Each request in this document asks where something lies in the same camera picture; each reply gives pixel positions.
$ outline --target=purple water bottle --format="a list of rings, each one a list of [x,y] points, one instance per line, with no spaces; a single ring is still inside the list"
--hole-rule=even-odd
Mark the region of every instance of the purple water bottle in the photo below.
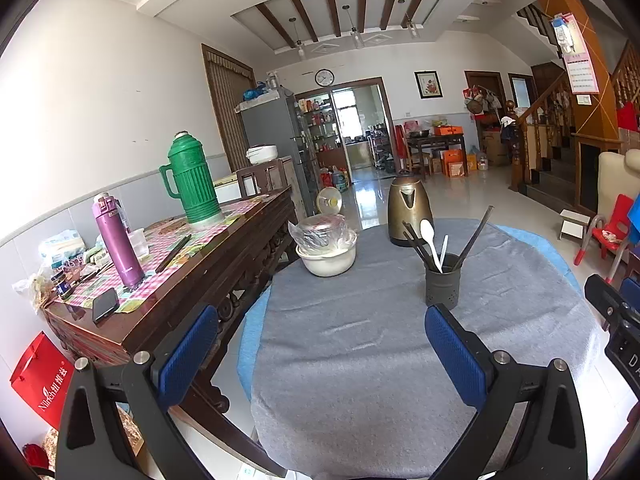
[[[129,235],[122,224],[116,199],[103,194],[94,197],[95,221],[107,246],[113,264],[125,286],[134,287],[145,277],[136,253],[129,241]]]

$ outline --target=striped curtain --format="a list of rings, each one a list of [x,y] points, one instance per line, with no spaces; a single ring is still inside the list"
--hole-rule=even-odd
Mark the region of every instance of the striped curtain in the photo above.
[[[254,86],[254,75],[250,70],[210,51],[205,52],[205,59],[226,159],[231,171],[237,171],[250,165],[246,158],[249,143],[240,114],[236,114],[234,109],[242,102],[244,91]]]

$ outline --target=red shopping bag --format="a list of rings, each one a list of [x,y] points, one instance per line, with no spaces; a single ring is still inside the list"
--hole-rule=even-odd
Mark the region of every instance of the red shopping bag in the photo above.
[[[20,357],[10,382],[34,412],[59,430],[72,373],[71,363],[40,332]]]

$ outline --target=gold kettle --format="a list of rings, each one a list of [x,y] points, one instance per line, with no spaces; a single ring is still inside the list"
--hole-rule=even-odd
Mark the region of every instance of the gold kettle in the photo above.
[[[391,243],[395,245],[410,246],[404,234],[402,234],[402,232],[406,231],[402,221],[411,224],[418,236],[420,236],[421,220],[426,218],[433,225],[429,197],[418,176],[402,175],[401,172],[391,183],[387,203],[389,238]]]

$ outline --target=small jar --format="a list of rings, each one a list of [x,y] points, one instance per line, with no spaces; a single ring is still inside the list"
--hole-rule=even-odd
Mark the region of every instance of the small jar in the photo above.
[[[56,292],[60,296],[61,300],[66,300],[73,293],[71,287],[66,282],[66,276],[64,269],[60,269],[56,274],[51,278],[53,282],[53,286],[56,289]]]

